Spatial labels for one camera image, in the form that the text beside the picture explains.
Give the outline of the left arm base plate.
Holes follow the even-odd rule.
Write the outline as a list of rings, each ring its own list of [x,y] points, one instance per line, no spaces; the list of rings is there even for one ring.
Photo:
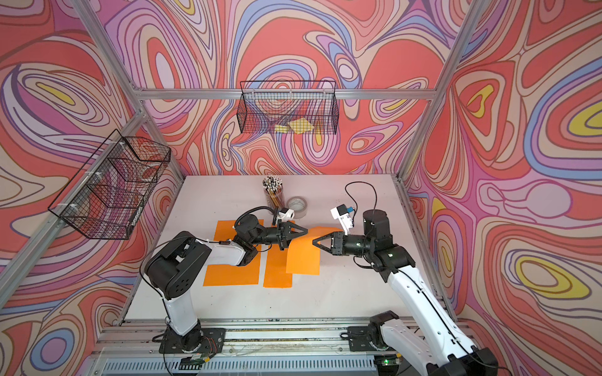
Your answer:
[[[160,341],[159,352],[161,354],[221,353],[225,335],[225,328],[206,327],[193,329],[190,333],[181,336],[168,326]]]

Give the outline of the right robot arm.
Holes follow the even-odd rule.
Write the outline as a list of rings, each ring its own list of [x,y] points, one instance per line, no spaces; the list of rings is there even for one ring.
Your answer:
[[[383,210],[363,214],[363,233],[352,235],[355,211],[345,205],[332,209],[333,219],[342,230],[326,235],[313,246],[334,256],[357,256],[368,262],[384,283],[404,303],[420,333],[412,332],[392,311],[372,316],[368,336],[376,349],[393,349],[421,375],[496,375],[499,362],[493,352],[480,349],[464,334],[437,302],[416,267],[415,260],[402,246],[395,244],[390,221]]]

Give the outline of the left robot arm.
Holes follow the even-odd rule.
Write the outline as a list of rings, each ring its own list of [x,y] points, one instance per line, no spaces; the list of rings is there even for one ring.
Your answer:
[[[185,338],[201,332],[194,311],[191,289],[205,266],[249,265],[259,255],[258,245],[277,245],[284,251],[308,229],[295,224],[289,208],[260,206],[241,214],[228,241],[203,240],[182,231],[155,252],[144,266],[144,280],[159,294],[167,314],[167,328]]]

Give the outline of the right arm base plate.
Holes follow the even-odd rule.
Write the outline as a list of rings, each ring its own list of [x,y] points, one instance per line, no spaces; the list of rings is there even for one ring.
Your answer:
[[[372,344],[372,338],[368,326],[351,326],[346,329],[346,338],[351,352],[376,351]]]

